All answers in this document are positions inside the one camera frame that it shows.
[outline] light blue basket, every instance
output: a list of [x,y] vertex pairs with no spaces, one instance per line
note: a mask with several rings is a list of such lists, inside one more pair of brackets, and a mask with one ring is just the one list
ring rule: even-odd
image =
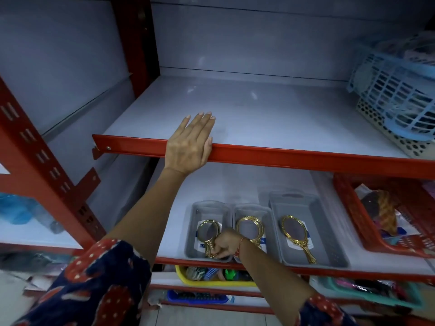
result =
[[435,137],[435,66],[375,50],[379,40],[358,44],[348,91],[355,91],[384,116],[396,135],[430,141]]
[[339,286],[335,283],[334,278],[331,277],[319,277],[318,281],[325,288],[334,290],[341,294],[345,294],[346,296],[354,296],[370,302],[385,304],[387,306],[392,306],[392,307],[401,306],[401,307],[408,307],[411,309],[422,309],[425,306],[423,303],[423,299],[421,298],[420,291],[417,285],[414,283],[401,283],[402,287],[404,288],[409,298],[409,301],[401,301],[399,299],[394,299],[391,297],[360,292],[358,290],[353,290],[350,288]]

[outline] hand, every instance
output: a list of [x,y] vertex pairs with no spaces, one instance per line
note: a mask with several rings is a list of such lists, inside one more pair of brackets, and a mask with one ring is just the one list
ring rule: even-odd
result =
[[184,176],[206,164],[211,152],[213,137],[209,137],[215,124],[211,112],[199,113],[186,127],[190,115],[185,117],[166,144],[165,169],[175,170]]
[[226,229],[215,239],[215,247],[212,249],[212,254],[218,253],[215,258],[221,259],[230,255],[234,255],[239,248],[240,241],[244,238],[241,234],[233,229]]

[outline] patterned sleeve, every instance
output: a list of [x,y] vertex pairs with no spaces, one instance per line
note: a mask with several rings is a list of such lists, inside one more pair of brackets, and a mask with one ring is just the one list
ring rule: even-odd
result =
[[150,279],[148,261],[130,244],[104,239],[70,263],[13,325],[138,325]]
[[299,310],[295,326],[357,326],[355,318],[323,295],[315,294]]

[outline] yellow plastic basket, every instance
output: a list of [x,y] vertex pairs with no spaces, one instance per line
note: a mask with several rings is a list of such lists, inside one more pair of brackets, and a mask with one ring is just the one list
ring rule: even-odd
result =
[[189,280],[186,277],[186,266],[175,266],[175,271],[180,277],[181,281],[186,285],[192,287],[208,287],[208,286],[245,286],[245,287],[257,287],[253,281],[221,281],[221,280]]

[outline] gold hand mirror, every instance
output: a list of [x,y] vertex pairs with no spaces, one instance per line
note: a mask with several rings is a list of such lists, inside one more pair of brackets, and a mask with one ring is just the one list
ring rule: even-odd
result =
[[237,221],[236,232],[248,238],[257,247],[260,247],[261,237],[264,235],[263,223],[256,217],[245,216]]
[[317,261],[308,249],[307,228],[300,219],[291,215],[284,216],[281,220],[281,230],[292,243],[302,248],[307,256],[308,263],[316,264]]
[[218,235],[220,235],[220,226],[214,219],[206,219],[199,225],[197,237],[205,245],[205,256],[216,256],[216,254],[211,253],[211,250],[215,247],[215,239]]

